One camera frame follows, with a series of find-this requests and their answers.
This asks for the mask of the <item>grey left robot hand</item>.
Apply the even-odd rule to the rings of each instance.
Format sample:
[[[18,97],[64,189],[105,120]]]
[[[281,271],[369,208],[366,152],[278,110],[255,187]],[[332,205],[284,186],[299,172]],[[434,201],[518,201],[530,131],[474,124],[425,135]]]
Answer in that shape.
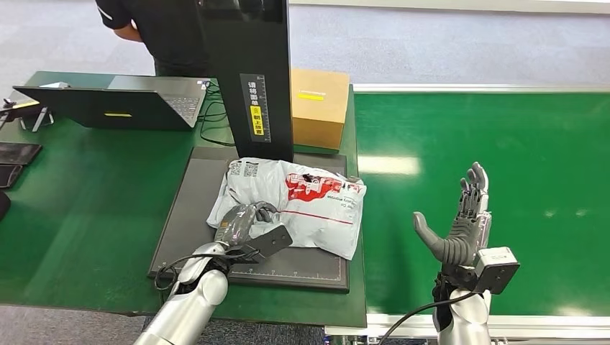
[[[272,215],[277,208],[264,201],[251,204],[240,204],[231,208],[221,220],[214,241],[225,247],[232,247],[248,242],[250,228],[255,221],[271,222]]]

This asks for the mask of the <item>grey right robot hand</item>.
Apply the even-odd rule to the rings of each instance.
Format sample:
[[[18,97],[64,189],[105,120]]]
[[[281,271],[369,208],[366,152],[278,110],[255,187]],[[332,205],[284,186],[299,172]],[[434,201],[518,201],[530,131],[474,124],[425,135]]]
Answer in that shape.
[[[413,212],[414,230],[432,255],[444,265],[471,266],[478,250],[487,247],[492,215],[488,211],[487,173],[474,162],[460,179],[457,213],[445,237],[427,224],[423,213]]]

